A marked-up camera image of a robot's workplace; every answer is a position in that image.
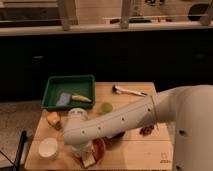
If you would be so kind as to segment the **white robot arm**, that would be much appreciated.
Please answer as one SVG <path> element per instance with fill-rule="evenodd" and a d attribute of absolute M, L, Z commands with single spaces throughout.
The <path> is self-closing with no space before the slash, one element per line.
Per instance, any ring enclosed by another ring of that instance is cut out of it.
<path fill-rule="evenodd" d="M 213 85 L 182 86 L 86 120 L 68 115 L 63 139 L 81 147 L 96 138 L 174 122 L 173 171 L 213 171 Z"/>

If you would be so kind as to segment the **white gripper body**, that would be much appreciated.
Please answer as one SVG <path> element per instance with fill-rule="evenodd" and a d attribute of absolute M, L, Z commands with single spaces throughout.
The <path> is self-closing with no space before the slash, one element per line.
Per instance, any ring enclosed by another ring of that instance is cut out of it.
<path fill-rule="evenodd" d="M 83 157 L 87 154 L 92 153 L 93 143 L 91 141 L 80 144 L 80 145 L 72 145 L 71 146 L 72 152 L 76 157 Z"/>

